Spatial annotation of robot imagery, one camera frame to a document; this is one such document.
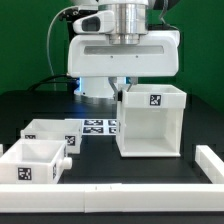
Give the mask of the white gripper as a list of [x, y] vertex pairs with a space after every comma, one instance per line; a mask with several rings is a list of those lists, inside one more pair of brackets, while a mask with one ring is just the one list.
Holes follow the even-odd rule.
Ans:
[[109, 77], [117, 100], [116, 77], [130, 77], [128, 92], [137, 77], [175, 76], [179, 43], [178, 31], [150, 31], [136, 45], [112, 45], [108, 35], [78, 35], [69, 46], [67, 72], [72, 77]]

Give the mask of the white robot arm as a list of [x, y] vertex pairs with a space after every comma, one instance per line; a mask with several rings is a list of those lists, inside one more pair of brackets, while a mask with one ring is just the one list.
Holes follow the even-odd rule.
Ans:
[[[164, 15], [180, 0], [99, 0], [96, 11], [73, 23], [68, 75], [81, 80], [79, 95], [109, 99], [126, 77], [173, 76], [179, 67], [180, 32]], [[147, 12], [159, 10], [159, 28]]]

